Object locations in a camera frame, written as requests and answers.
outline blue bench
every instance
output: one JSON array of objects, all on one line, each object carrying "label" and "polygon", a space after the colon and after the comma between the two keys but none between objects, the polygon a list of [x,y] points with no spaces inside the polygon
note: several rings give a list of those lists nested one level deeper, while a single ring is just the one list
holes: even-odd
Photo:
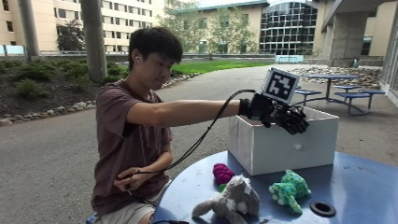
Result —
[{"label": "blue bench", "polygon": [[350,107],[351,107],[351,99],[355,98],[369,98],[370,95],[367,93],[362,93],[362,92],[335,92],[335,95],[345,97],[345,99],[349,99],[349,115],[365,115],[369,113],[369,111],[363,111],[361,113],[353,114],[350,112]]},{"label": "blue bench", "polygon": [[303,102],[302,102],[302,105],[305,106],[305,105],[306,105],[306,101],[307,101],[307,96],[309,96],[309,95],[317,95],[317,94],[321,94],[322,91],[310,91],[310,90],[295,89],[295,90],[294,90],[294,93],[298,93],[298,94],[303,95]]},{"label": "blue bench", "polygon": [[354,90],[354,89],[359,89],[362,88],[362,86],[350,86],[350,85],[343,85],[343,86],[334,86],[337,89],[342,89],[345,90],[346,92],[349,92],[350,90]]},{"label": "blue bench", "polygon": [[370,95],[369,109],[370,109],[370,106],[371,106],[371,97],[373,97],[373,95],[374,94],[383,94],[383,95],[386,94],[386,92],[382,91],[382,90],[359,90],[359,92],[366,93],[366,94]]}]

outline gray stuffed animal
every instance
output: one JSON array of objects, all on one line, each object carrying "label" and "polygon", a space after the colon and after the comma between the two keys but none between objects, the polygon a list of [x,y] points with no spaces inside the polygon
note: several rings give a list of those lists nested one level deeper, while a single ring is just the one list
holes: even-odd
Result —
[{"label": "gray stuffed animal", "polygon": [[212,209],[216,215],[228,218],[230,224],[248,224],[238,212],[258,215],[260,197],[252,189],[248,178],[236,175],[228,182],[224,192],[213,200],[197,204],[192,216],[200,217]]}]

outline black hair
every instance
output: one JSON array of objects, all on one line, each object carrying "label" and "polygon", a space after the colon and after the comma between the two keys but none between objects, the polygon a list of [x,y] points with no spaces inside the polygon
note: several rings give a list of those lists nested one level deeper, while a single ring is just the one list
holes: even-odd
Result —
[{"label": "black hair", "polygon": [[128,68],[133,69],[133,50],[137,49],[146,60],[150,53],[158,53],[176,63],[181,62],[182,46],[177,36],[164,27],[146,27],[134,31],[129,38]]}]

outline white box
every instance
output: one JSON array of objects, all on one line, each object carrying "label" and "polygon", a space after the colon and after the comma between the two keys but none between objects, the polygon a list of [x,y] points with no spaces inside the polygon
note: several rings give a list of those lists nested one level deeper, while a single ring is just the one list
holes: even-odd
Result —
[{"label": "white box", "polygon": [[246,117],[229,118],[228,150],[250,175],[333,164],[338,117],[303,107],[307,131],[290,135]]}]

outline table surface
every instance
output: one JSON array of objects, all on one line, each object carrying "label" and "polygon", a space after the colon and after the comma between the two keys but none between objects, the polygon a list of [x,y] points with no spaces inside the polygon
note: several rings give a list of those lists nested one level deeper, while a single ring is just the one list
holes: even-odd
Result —
[{"label": "table surface", "polygon": [[353,75],[341,75],[341,74],[310,74],[306,75],[306,77],[314,77],[314,78],[358,78],[358,76],[353,76]]},{"label": "table surface", "polygon": [[[252,181],[261,199],[258,216],[244,216],[250,223],[397,223],[398,220],[398,168],[383,163],[335,152],[334,165],[295,170],[306,179],[311,195],[297,200],[302,215],[290,206],[278,205],[268,188],[279,182],[285,172],[249,176],[234,156],[222,151],[197,161],[176,177],[165,191],[156,210],[154,221],[184,220],[189,223],[220,223],[228,220],[210,211],[192,217],[194,206],[218,194],[213,165],[225,163],[237,175]],[[321,217],[310,209],[311,202],[330,203],[334,217]]]}]

